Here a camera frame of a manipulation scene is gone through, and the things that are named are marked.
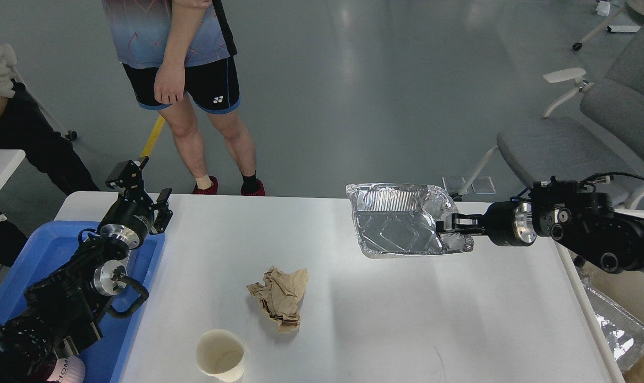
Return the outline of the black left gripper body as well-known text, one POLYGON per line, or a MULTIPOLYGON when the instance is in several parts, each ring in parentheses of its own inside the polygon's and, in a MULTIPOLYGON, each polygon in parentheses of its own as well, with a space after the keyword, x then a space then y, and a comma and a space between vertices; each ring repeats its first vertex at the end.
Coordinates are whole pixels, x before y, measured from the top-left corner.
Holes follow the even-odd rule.
POLYGON ((172 211, 157 209, 146 193, 140 198, 120 194, 99 223, 98 234, 124 243, 128 250, 144 244, 147 235, 159 235, 166 231, 172 219, 172 211))

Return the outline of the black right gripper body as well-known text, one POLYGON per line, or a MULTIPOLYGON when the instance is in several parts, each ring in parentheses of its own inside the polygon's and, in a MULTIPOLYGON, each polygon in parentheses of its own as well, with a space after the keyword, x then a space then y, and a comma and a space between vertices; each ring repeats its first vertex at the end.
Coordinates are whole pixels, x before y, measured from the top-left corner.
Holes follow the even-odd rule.
POLYGON ((487 237, 497 246, 531 246, 537 237, 532 207, 527 202, 493 203, 483 215, 481 225, 487 237))

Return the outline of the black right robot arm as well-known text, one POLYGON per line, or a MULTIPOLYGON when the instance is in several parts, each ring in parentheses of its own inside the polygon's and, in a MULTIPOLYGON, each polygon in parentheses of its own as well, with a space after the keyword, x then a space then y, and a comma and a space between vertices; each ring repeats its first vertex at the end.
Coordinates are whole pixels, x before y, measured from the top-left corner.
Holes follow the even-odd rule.
POLYGON ((644 218, 614 210, 608 194, 597 191, 615 172, 582 181, 536 181, 532 187, 482 215, 454 213, 436 222, 440 234, 489 237, 498 246, 529 246, 549 237, 609 274, 644 273, 644 218))

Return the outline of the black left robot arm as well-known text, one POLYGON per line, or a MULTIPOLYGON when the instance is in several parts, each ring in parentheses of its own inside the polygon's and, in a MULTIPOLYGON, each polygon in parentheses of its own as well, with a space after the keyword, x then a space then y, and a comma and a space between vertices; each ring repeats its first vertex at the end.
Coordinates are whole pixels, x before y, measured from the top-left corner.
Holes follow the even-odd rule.
POLYGON ((78 234, 70 259, 28 286, 25 310, 0 324, 0 382, 30 382, 50 359, 80 354, 103 339, 103 318, 128 319, 147 301, 128 260, 146 237, 164 233, 173 216, 171 188, 157 199, 144 189, 148 160, 116 165, 106 184, 120 192, 98 227, 78 234))

